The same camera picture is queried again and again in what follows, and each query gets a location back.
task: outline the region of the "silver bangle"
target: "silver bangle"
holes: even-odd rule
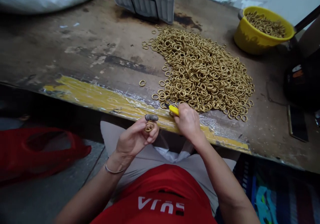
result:
[[[112,173],[112,174],[117,174],[117,173],[121,173],[121,172],[125,171],[125,169],[123,169],[123,170],[121,170],[121,171],[118,171],[118,172],[110,171],[109,168],[107,167],[107,162],[106,162],[105,167],[106,167],[106,170],[107,170],[109,173]]]

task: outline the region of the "yellow bucket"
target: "yellow bucket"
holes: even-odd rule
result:
[[[257,12],[257,14],[264,14],[264,16],[271,21],[280,21],[286,29],[285,37],[272,37],[253,27],[246,19],[245,15],[248,12],[255,11]],[[238,17],[240,19],[240,22],[237,31],[234,34],[234,41],[239,48],[250,54],[262,54],[266,52],[270,47],[288,41],[295,34],[293,26],[288,21],[286,21],[278,14],[275,14],[274,12],[265,8],[256,6],[247,7],[244,10],[241,9],[239,11]]]

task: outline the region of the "wooden workbench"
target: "wooden workbench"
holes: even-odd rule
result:
[[[247,122],[230,120],[221,111],[200,115],[207,138],[215,145],[320,173],[320,134],[312,115],[306,116],[309,142],[288,132],[282,92],[288,59],[275,51],[260,57],[240,51],[233,42],[237,13],[212,0],[175,0],[173,27],[226,44],[255,84]],[[168,112],[151,99],[165,78],[163,57],[141,47],[142,41],[156,37],[151,34],[154,25],[136,19],[114,0],[91,0],[48,15],[2,15],[0,23],[3,84],[132,120],[157,113],[161,128],[178,132]],[[145,88],[139,86],[142,79]]]

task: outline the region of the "lap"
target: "lap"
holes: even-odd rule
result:
[[[101,121],[100,127],[101,127],[101,133],[104,139],[106,151],[108,155],[111,155],[111,153],[113,153],[116,149],[119,136],[125,129],[106,121]],[[227,163],[229,168],[233,170],[234,166],[237,163],[240,153],[232,150],[227,150],[225,148],[219,148],[219,147],[216,148],[216,151]],[[153,147],[153,145],[147,145],[136,156],[136,158],[133,160],[129,168],[124,173],[123,177],[121,178],[121,180],[117,185],[115,195],[117,196],[117,194],[121,192],[123,188],[125,188],[127,185],[132,183],[135,179],[140,177],[146,171],[154,167],[160,166],[162,164],[172,164],[172,163],[170,163],[163,156],[161,156],[157,152],[157,150]],[[204,192],[206,193],[206,195],[210,200],[211,208],[214,215],[219,205],[218,198],[215,191],[213,190],[212,184],[208,177],[206,167],[200,155],[198,154],[191,155],[190,157],[180,162],[177,162],[174,165],[177,165],[185,169],[199,183],[199,185],[204,190]]]

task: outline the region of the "left hand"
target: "left hand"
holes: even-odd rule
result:
[[[153,143],[159,133],[157,122],[151,132],[145,132],[147,120],[145,117],[136,121],[131,127],[125,130],[119,137],[115,152],[125,158],[134,157],[148,144]]]

